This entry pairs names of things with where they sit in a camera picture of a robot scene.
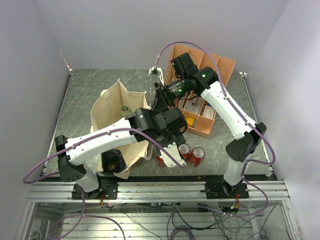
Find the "orange plastic desk organizer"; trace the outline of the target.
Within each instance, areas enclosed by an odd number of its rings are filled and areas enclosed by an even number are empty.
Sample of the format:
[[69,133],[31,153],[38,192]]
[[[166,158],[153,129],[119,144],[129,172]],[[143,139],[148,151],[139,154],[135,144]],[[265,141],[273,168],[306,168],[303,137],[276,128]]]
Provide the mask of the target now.
[[[175,70],[171,64],[171,60],[182,55],[183,53],[189,53],[192,61],[200,70],[204,67],[211,67],[213,70],[216,69],[210,58],[203,51],[180,44],[174,44],[168,58],[167,69],[164,78],[165,84],[170,84],[177,79],[175,76]],[[219,68],[223,85],[227,86],[236,61],[214,54],[211,54],[210,56],[215,60]],[[175,100],[174,103],[181,110],[186,119],[188,117],[196,119],[195,126],[188,127],[187,131],[207,138],[209,137],[213,128],[217,112],[214,110],[213,119],[203,117],[205,105],[211,105],[200,96],[192,98],[195,95],[196,94],[194,92],[191,92],[187,97],[183,97],[180,100]]]

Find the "aluminium mounting rail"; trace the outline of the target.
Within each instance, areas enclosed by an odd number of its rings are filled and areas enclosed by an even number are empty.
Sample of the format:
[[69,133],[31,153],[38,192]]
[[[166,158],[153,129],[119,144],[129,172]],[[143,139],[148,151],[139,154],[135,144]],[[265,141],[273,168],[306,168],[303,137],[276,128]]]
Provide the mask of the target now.
[[[266,193],[270,201],[289,200],[284,181],[253,181]],[[35,203],[79,203],[72,199],[73,184],[64,182],[38,182],[31,186],[28,202]],[[159,203],[159,202],[233,202],[234,198],[207,198],[205,182],[120,182],[115,199],[106,203]]]

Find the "red soda can left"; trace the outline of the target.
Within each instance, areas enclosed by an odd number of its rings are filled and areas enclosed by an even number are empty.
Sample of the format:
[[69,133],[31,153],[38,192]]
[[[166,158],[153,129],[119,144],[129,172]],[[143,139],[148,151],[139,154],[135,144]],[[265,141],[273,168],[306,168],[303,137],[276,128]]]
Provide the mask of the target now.
[[165,164],[162,156],[157,155],[157,156],[156,156],[156,160],[157,160],[157,165],[158,165],[159,167],[162,167],[162,168],[163,168],[163,167],[166,167],[166,164]]

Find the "red soda can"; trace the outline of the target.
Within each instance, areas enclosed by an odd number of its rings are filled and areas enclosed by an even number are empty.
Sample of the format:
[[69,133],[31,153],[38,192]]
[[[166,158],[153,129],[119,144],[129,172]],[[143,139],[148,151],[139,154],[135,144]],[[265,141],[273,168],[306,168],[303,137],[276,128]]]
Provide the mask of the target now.
[[188,161],[188,158],[191,154],[191,148],[187,143],[183,143],[178,146],[178,151],[181,157],[184,159],[185,162]]
[[201,147],[195,147],[191,150],[188,161],[193,167],[197,167],[206,157],[205,151]]
[[166,164],[165,164],[162,156],[157,155],[157,156],[156,156],[156,160],[157,160],[157,165],[158,165],[159,167],[162,167],[162,168],[163,168],[163,167],[166,167]]

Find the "red soda can right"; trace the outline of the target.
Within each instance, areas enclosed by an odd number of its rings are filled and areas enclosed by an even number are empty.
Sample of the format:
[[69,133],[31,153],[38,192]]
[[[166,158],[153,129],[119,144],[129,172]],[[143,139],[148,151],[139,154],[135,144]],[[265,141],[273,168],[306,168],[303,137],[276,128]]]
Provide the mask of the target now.
[[206,157],[205,151],[201,147],[195,147],[191,150],[188,161],[193,167],[197,167]]

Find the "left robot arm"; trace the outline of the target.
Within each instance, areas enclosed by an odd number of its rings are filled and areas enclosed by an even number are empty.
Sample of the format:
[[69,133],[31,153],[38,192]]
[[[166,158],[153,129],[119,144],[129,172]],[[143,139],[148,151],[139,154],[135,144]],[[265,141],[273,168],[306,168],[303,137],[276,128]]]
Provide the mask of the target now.
[[60,135],[55,139],[60,179],[65,183],[76,183],[83,197],[96,199],[103,187],[98,174],[86,165],[86,161],[103,152],[143,141],[159,149],[167,167],[185,168],[179,145],[185,142],[181,128],[187,127],[187,121],[178,108],[165,112],[138,108],[127,117],[90,134],[78,138]]

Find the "cream canvas tote bag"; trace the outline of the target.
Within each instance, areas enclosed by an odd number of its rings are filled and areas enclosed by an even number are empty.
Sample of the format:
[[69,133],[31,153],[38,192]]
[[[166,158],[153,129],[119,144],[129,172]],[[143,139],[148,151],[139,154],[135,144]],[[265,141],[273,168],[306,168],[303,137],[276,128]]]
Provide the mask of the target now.
[[[128,107],[129,112],[138,108],[151,109],[146,100],[146,92],[128,91],[118,79],[110,88],[103,90],[93,104],[90,131],[96,132],[119,121],[123,117],[123,107]],[[140,158],[150,160],[153,149],[153,145],[147,140],[118,147],[117,150],[123,157],[118,162],[122,166],[119,170],[113,169],[110,172],[118,178],[127,179],[132,166]]]

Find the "red soda can middle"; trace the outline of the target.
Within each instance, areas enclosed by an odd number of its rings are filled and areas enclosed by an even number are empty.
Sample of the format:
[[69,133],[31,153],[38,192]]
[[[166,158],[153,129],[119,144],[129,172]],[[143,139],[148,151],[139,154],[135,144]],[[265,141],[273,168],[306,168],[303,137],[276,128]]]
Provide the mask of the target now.
[[191,148],[187,143],[183,143],[178,146],[178,151],[181,157],[184,159],[185,162],[188,161],[188,158],[191,154]]

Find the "clear bottle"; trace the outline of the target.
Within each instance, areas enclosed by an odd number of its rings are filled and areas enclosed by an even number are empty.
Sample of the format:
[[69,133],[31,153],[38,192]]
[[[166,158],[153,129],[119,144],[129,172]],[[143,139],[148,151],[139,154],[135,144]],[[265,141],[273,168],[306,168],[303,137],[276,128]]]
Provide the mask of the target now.
[[127,106],[123,106],[121,109],[121,117],[126,118],[130,113],[129,108]]

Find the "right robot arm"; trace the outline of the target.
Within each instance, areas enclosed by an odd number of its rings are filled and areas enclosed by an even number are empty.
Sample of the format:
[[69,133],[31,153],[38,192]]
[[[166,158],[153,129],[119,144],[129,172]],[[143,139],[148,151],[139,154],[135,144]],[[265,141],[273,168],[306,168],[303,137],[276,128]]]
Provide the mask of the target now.
[[233,197],[243,182],[247,157],[255,152],[267,127],[256,123],[240,108],[219,80],[217,69],[206,66],[199,69],[190,54],[184,52],[171,60],[176,81],[170,84],[155,83],[155,97],[152,108],[168,110],[175,106],[175,100],[194,92],[209,103],[230,129],[233,141],[226,145],[229,156],[221,194],[226,198]]

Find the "white box right slot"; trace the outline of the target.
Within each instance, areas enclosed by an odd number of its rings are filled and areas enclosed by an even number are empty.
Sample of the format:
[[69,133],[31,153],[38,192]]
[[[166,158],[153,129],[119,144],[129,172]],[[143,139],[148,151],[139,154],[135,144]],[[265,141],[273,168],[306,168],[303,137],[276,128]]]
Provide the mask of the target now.
[[212,106],[205,105],[203,110],[203,117],[207,119],[213,119],[215,114],[215,109]]

